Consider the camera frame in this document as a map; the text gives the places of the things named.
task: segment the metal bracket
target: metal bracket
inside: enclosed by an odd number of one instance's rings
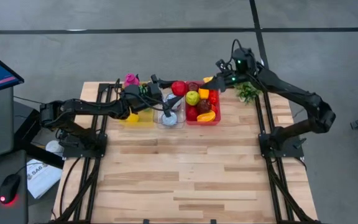
[[[259,135],[260,152],[263,157],[303,157],[302,143],[306,139],[292,137],[287,139],[280,149],[275,149],[269,144],[270,134]]]
[[[89,150],[84,147],[79,138],[68,135],[66,138],[60,141],[60,145],[65,148],[63,152],[64,158],[71,157],[86,157],[86,158],[98,158],[104,157],[107,146],[107,134],[98,134],[98,145],[95,150]]]

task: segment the concrete floor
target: concrete floor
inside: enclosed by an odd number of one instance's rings
[[[263,28],[358,27],[358,1],[256,0]],[[253,27],[248,0],[0,0],[0,30]],[[200,79],[217,72],[233,39],[259,55],[253,32],[202,34],[0,35],[0,59],[25,79],[15,95],[77,98],[85,81]],[[307,134],[308,177],[319,219],[358,223],[358,32],[263,33],[270,68],[315,91],[337,114],[327,134]],[[292,104],[294,113],[300,107]],[[306,117],[300,113],[295,120]],[[29,207],[46,222],[55,190]]]

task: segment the wooden table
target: wooden table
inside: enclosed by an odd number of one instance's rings
[[[96,101],[98,82],[86,82],[82,100]],[[227,90],[221,96],[222,120],[217,126],[182,129],[131,128],[108,119],[108,147],[101,161],[92,223],[275,223],[254,104],[245,105]],[[264,101],[261,98],[268,128]],[[270,95],[277,126],[292,124],[288,100]],[[84,128],[91,116],[77,116]],[[65,162],[62,180],[75,159]],[[317,218],[305,168],[283,159],[288,188],[311,218]],[[78,191],[83,159],[65,190],[63,209]],[[54,212],[58,214],[60,182]],[[280,194],[283,218],[284,202]],[[85,217],[85,196],[81,217]]]

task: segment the toy fruit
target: toy fruit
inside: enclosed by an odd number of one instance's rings
[[[208,122],[215,120],[216,114],[214,111],[211,111],[209,113],[200,114],[197,116],[197,121],[199,122]]]
[[[215,105],[218,102],[218,91],[217,90],[210,90],[208,100],[213,105]]]
[[[191,106],[196,105],[200,100],[200,96],[196,91],[188,91],[186,94],[186,103]]]
[[[214,111],[215,114],[218,113],[218,110],[216,109],[216,106],[215,106],[215,105],[211,105],[211,111]]]
[[[198,91],[198,84],[197,83],[189,83],[187,84],[187,87],[189,89],[189,91]]]
[[[209,100],[203,99],[200,100],[197,104],[197,112],[198,114],[208,113],[211,110],[211,103]]]
[[[129,85],[139,85],[139,80],[136,78],[134,74],[128,73],[125,76],[124,87]]]
[[[205,89],[199,88],[199,89],[198,89],[198,94],[200,94],[200,99],[208,99],[209,90],[205,90]]]
[[[171,89],[175,96],[185,96],[187,92],[187,85],[184,81],[176,81],[172,83]]]
[[[139,121],[139,115],[131,113],[129,117],[126,119],[127,122],[136,123]]]
[[[189,106],[186,111],[186,119],[188,121],[196,121],[198,116],[197,109],[194,106]]]
[[[205,77],[205,78],[203,78],[203,81],[204,81],[205,83],[208,83],[208,82],[211,81],[213,78],[214,78],[214,77]]]

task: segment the plastic container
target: plastic container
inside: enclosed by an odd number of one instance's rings
[[[142,110],[138,112],[139,120],[138,122],[128,122],[126,120],[119,120],[119,123],[123,125],[125,128],[152,128],[154,127],[153,117],[154,110],[148,108],[146,110]]]
[[[187,82],[186,82],[186,85],[188,85],[188,84],[191,83],[191,82],[197,83],[198,86],[201,86],[202,84],[204,84],[203,81],[187,81]],[[186,111],[186,113],[187,113],[187,110],[188,110],[188,108],[190,107],[190,105],[187,104],[187,103],[185,103],[185,104],[186,104],[186,106],[185,106],[185,111]],[[216,113],[216,117],[215,117],[215,120],[214,120],[214,121],[210,121],[210,122],[199,122],[199,121],[188,121],[188,120],[186,119],[186,124],[188,124],[188,125],[209,125],[209,126],[211,126],[211,125],[217,125],[217,124],[221,121],[221,107],[220,107],[219,95],[218,95],[218,102],[216,103],[215,107],[216,107],[217,113]]]
[[[163,98],[166,99],[168,95],[172,94],[172,91],[170,88],[166,88],[164,90],[162,90],[162,95]],[[162,121],[162,116],[164,115],[163,111],[157,111],[154,110],[154,118],[153,121],[154,123],[157,125],[157,127],[159,129],[180,129],[183,128],[184,124],[185,124],[185,99],[182,98],[179,101],[179,106],[177,108],[175,108],[175,110],[172,110],[172,113],[174,113],[177,117],[177,123],[174,125],[165,125],[163,124]],[[158,109],[162,108],[162,105],[157,105],[155,106]]]

